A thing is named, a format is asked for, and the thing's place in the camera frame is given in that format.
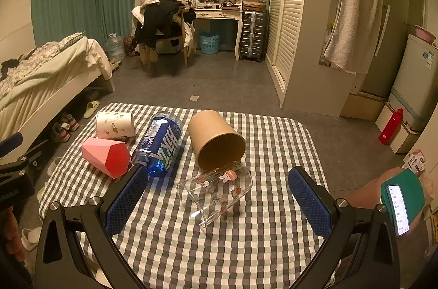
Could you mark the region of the brown paper cup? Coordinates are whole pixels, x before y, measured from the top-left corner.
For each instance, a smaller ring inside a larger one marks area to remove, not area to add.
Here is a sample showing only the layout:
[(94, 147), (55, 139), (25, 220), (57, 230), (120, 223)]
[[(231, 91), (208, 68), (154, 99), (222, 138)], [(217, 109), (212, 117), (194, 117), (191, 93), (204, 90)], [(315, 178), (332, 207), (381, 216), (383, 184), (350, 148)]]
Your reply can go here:
[(196, 164), (203, 172), (240, 161), (246, 151), (244, 137), (214, 110), (193, 115), (188, 132)]

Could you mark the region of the pink faceted cup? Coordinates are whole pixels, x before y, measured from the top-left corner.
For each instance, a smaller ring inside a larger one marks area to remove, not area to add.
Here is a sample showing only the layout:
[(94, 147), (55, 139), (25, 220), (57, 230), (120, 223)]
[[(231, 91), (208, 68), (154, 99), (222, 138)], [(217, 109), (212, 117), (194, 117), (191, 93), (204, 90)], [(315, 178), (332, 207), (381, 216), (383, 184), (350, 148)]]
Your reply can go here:
[(123, 141), (88, 138), (81, 144), (82, 158), (110, 178), (127, 173), (131, 154)]

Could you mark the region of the white floral paper cup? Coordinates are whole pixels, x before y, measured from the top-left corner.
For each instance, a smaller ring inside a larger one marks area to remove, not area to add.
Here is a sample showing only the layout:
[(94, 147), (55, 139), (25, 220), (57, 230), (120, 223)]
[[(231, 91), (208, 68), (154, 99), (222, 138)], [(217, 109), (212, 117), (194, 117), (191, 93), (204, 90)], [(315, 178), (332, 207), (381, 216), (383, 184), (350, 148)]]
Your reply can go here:
[(133, 114), (131, 112), (98, 112), (96, 133), (98, 138), (111, 140), (124, 140), (135, 136)]

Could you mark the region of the brown plastic stool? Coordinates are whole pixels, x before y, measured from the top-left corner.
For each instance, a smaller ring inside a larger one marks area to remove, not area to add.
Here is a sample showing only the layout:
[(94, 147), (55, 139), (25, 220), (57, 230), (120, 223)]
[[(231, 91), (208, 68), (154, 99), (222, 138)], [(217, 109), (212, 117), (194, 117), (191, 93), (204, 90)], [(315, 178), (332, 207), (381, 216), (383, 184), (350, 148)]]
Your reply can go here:
[(353, 207), (373, 209), (381, 202), (380, 197), (382, 184), (392, 179), (402, 171), (404, 171), (404, 169), (401, 167), (395, 167), (391, 168), (390, 170), (386, 170), (382, 175), (368, 182), (362, 188), (353, 191), (350, 195), (347, 195), (345, 199)]

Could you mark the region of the sneaker under bed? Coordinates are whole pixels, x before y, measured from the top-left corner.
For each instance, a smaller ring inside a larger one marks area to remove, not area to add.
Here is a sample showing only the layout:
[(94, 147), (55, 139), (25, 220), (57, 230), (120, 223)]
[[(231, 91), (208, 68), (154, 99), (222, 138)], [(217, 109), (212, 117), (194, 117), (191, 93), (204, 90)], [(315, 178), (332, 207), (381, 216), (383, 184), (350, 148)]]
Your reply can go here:
[(53, 124), (50, 136), (55, 143), (66, 143), (71, 134), (70, 125), (67, 122), (56, 122)]

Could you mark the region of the bed with light bedding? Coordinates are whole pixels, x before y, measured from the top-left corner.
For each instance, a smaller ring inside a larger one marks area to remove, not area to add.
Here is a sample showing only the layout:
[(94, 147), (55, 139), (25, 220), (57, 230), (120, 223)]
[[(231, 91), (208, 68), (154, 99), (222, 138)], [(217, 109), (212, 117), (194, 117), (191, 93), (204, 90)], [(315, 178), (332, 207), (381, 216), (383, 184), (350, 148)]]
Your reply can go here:
[(21, 133), (23, 141), (1, 163), (26, 153), (51, 120), (96, 79), (113, 91), (111, 77), (104, 50), (83, 33), (48, 42), (20, 57), (1, 80), (1, 140)]

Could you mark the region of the checkered tablecloth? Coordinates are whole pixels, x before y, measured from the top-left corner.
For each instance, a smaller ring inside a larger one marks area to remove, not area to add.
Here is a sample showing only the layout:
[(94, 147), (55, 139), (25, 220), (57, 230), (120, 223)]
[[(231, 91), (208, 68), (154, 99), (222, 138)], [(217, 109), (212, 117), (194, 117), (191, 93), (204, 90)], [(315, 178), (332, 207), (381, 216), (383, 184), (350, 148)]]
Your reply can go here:
[(201, 228), (177, 194), (199, 173), (189, 135), (180, 159), (153, 178), (114, 242), (148, 288), (289, 288), (321, 246), (288, 186), (303, 167), (326, 185), (309, 131), (287, 118), (225, 112), (246, 140), (253, 186), (219, 219)]

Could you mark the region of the green slipper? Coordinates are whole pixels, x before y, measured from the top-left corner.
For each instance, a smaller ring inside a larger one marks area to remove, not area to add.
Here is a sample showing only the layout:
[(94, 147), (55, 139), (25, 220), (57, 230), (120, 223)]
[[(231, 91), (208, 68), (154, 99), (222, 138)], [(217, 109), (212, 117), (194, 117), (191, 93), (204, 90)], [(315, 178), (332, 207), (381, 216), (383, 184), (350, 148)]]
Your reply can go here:
[(99, 105), (99, 100), (88, 102), (86, 105), (85, 113), (83, 115), (83, 119), (89, 119), (90, 117), (92, 117), (92, 115), (94, 115), (94, 113), (99, 108)]

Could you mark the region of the red water bottle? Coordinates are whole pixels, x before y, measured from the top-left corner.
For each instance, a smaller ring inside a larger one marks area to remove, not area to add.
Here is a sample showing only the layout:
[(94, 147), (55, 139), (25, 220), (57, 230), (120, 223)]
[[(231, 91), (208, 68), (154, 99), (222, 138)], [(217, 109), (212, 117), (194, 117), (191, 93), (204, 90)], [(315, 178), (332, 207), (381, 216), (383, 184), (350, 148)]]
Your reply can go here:
[(403, 120), (403, 109), (399, 108), (396, 112), (394, 112), (388, 123), (385, 125), (385, 128), (379, 135), (379, 141), (383, 145), (390, 144), (392, 138), (395, 136), (396, 132), (401, 127)]

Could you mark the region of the large clear water jug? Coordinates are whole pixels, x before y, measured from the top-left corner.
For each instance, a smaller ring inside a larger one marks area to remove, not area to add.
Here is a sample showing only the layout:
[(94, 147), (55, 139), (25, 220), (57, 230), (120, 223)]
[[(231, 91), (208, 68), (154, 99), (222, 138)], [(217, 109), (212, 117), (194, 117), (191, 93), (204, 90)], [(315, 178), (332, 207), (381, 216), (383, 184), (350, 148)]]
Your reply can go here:
[(105, 51), (110, 61), (121, 62), (125, 58), (125, 45), (123, 37), (110, 33), (105, 42)]

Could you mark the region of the clear glass with stickers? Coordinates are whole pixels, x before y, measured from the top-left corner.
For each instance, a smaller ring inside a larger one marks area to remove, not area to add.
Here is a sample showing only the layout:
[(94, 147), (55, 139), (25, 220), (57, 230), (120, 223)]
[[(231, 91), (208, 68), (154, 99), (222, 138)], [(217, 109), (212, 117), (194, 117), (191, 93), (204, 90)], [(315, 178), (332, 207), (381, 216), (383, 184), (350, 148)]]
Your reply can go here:
[(177, 183), (177, 195), (189, 217), (206, 229), (244, 197), (253, 186), (245, 164), (233, 161)]

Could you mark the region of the white small fridge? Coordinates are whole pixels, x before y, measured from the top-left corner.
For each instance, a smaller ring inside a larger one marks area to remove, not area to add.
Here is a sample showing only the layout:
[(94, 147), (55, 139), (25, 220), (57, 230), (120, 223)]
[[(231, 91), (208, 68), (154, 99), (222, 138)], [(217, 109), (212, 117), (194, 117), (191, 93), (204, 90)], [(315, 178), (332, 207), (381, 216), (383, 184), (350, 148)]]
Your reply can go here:
[(437, 49), (409, 35), (402, 62), (389, 95), (394, 110), (403, 109), (403, 122), (421, 132), (437, 106)]

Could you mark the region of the black suitcase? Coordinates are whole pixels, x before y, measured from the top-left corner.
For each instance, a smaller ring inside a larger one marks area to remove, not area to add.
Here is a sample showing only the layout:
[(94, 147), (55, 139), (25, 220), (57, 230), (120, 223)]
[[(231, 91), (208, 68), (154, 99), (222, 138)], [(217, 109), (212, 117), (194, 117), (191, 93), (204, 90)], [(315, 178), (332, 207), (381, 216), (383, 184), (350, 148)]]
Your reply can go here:
[(262, 60), (265, 52), (267, 35), (267, 13), (265, 11), (245, 10), (242, 17), (243, 29), (240, 41), (240, 57)]

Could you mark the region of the blue laundry basket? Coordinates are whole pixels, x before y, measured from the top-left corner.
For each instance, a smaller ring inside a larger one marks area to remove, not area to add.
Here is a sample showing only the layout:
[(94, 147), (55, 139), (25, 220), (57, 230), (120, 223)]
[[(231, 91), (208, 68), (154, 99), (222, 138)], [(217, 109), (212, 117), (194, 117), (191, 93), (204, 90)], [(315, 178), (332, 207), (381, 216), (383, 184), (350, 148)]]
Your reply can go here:
[(217, 54), (220, 47), (220, 35), (217, 33), (201, 32), (199, 35), (200, 50), (203, 54)]

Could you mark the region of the white desk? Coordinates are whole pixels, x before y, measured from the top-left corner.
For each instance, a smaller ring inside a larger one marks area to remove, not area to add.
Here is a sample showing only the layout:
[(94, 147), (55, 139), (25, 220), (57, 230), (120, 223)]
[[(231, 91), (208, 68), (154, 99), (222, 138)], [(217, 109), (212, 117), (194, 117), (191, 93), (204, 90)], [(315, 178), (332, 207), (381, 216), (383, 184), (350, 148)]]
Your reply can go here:
[(241, 59), (240, 55), (240, 42), (244, 28), (243, 22), (243, 9), (242, 4), (236, 7), (221, 7), (221, 8), (209, 8), (209, 7), (190, 7), (196, 14), (197, 19), (207, 20), (230, 20), (235, 21), (237, 24), (237, 34), (235, 37), (235, 60)]

